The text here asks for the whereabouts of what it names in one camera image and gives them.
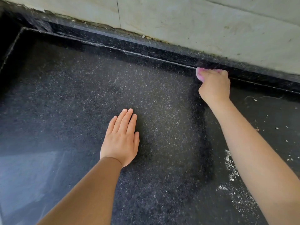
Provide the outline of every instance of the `person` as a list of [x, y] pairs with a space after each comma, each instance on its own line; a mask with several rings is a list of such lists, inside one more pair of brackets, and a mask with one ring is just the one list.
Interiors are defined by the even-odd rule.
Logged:
[[[227, 71], [201, 72], [199, 94], [221, 125], [231, 156], [270, 225], [300, 222], [300, 180], [229, 99]], [[124, 109], [110, 121], [100, 161], [38, 225], [110, 224], [120, 171], [137, 155], [137, 115]]]

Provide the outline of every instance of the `person's right hand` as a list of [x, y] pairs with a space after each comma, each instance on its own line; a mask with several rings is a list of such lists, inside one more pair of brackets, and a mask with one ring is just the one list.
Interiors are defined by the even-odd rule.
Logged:
[[132, 114], [132, 109], [124, 109], [118, 117], [112, 118], [101, 147], [100, 159], [111, 157], [124, 167], [137, 155], [140, 137], [139, 132], [134, 132], [137, 115]]
[[203, 83], [199, 88], [199, 94], [209, 107], [229, 101], [230, 80], [227, 71], [218, 73], [214, 70], [206, 70], [200, 75], [203, 77]]

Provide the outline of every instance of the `wet floor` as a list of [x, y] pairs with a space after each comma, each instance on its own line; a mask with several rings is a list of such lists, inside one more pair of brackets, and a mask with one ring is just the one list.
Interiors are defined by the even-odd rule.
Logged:
[[[267, 224], [193, 70], [26, 31], [0, 82], [4, 225], [34, 224], [58, 203], [98, 162], [123, 108], [137, 113], [141, 141], [112, 224]], [[300, 177], [300, 96], [237, 80], [230, 96]]]

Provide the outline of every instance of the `beige tile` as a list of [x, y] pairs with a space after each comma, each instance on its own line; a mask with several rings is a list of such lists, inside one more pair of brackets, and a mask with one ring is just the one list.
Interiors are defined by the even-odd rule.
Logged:
[[118, 0], [121, 28], [300, 74], [300, 27], [205, 0]]
[[117, 0], [7, 0], [37, 10], [120, 27]]
[[300, 0], [208, 0], [300, 25]]

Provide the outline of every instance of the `person's left hand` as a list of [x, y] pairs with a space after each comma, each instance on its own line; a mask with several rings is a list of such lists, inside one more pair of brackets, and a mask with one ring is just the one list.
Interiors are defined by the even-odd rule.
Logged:
[[101, 147], [100, 159], [111, 157], [124, 167], [137, 155], [140, 137], [139, 132], [134, 133], [137, 115], [132, 114], [133, 109], [124, 109], [118, 117], [112, 118]]

